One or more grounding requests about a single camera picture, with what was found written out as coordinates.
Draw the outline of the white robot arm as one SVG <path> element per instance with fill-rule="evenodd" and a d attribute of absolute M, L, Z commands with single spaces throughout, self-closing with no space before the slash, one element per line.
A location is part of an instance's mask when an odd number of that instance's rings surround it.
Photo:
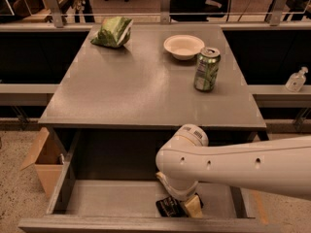
<path fill-rule="evenodd" d="M 157 178 L 188 213 L 200 213 L 200 183 L 219 183 L 308 200 L 311 137 L 210 147 L 206 133 L 185 124 L 157 152 Z"/>

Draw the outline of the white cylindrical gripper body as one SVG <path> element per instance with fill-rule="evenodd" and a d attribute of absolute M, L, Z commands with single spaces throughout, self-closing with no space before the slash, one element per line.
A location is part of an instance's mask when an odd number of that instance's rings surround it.
<path fill-rule="evenodd" d="M 179 201 L 186 201 L 191 198 L 198 186 L 198 182 L 196 181 L 171 179 L 166 176 L 161 179 L 161 182 L 167 192 Z"/>

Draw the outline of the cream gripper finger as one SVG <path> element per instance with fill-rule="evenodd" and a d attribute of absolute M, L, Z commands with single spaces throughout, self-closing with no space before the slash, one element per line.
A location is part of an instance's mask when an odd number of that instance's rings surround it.
<path fill-rule="evenodd" d="M 157 173 L 155 174 L 155 176 L 156 176 L 157 179 L 163 184 L 163 186 L 164 186 L 165 188 L 168 188 L 168 187 L 169 187 L 169 183 L 168 183 L 166 177 L 165 177 L 161 172 L 157 172 Z"/>
<path fill-rule="evenodd" d="M 181 202 L 181 206 L 188 217 L 203 218 L 200 198 L 198 195 L 193 195 L 187 201 Z"/>

